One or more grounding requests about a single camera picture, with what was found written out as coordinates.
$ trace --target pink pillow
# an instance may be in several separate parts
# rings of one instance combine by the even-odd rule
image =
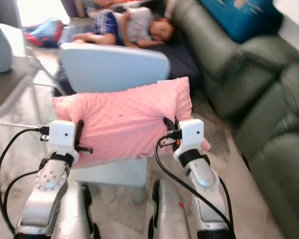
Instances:
[[[167,133],[163,118],[191,119],[192,107],[187,77],[121,92],[57,97],[52,102],[59,120],[84,121],[80,146],[94,150],[92,155],[80,153],[75,166],[84,167],[153,155],[157,140]],[[203,148],[210,149],[208,142]]]

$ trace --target navy mattress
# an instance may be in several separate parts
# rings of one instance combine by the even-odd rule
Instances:
[[[74,34],[90,31],[93,31],[92,26],[76,26],[65,28],[58,43],[61,45],[64,42],[71,42],[71,38]],[[201,75],[185,44],[185,40],[182,37],[180,37],[175,43],[164,44],[152,47],[150,49],[164,53],[170,60],[171,70],[170,75],[167,78],[168,80],[188,76],[191,89],[195,88],[199,84],[201,81]],[[61,62],[59,62],[55,80],[59,82],[67,95],[76,93],[72,90],[67,80]],[[61,94],[55,89],[54,95],[60,96]]]

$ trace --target tiled floor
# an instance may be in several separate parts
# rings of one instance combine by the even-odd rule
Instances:
[[[34,49],[43,65],[52,74],[57,68],[57,51]],[[39,74],[36,81],[46,81],[44,74]],[[40,109],[44,123],[55,119],[51,104],[50,88],[36,87],[39,95]],[[205,123],[205,137],[212,149],[208,153],[212,166],[225,181],[229,190],[237,239],[282,239],[275,221],[263,200],[259,189],[247,170],[231,137],[231,131],[215,115],[212,108],[201,94],[193,97],[193,117],[200,118]],[[35,124],[35,117],[29,91],[20,98],[16,107],[1,120],[13,123]],[[0,154],[10,138],[18,132],[18,128],[0,126]],[[16,141],[2,165],[2,189],[17,175],[35,170],[42,158],[42,147],[35,133],[25,134]],[[171,171],[184,179],[182,168],[171,157],[163,159]],[[166,178],[155,160],[148,160],[147,192],[151,195],[154,180]],[[33,176],[16,183],[11,191],[8,202],[8,213],[13,224],[17,222],[22,206],[31,192]],[[177,186],[186,209],[192,238],[195,239],[195,229],[190,210],[190,194]],[[99,193],[93,193],[91,206],[93,220],[99,225],[102,239],[145,239],[147,225],[153,212],[149,197],[146,203],[136,205],[131,199],[131,189],[100,186]],[[0,215],[0,239],[9,239],[9,234]]]

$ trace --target sleeping child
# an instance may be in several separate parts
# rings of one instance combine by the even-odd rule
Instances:
[[[125,13],[100,11],[95,19],[95,32],[76,34],[73,41],[148,48],[172,41],[175,36],[175,28],[166,18],[154,21],[150,9],[139,7],[129,8]]]

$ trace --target child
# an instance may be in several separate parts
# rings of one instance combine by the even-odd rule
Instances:
[[[148,48],[169,42],[174,36],[175,29],[166,18],[153,21],[151,11],[139,7],[125,13],[102,10],[95,20],[95,32],[76,34],[73,41]]]

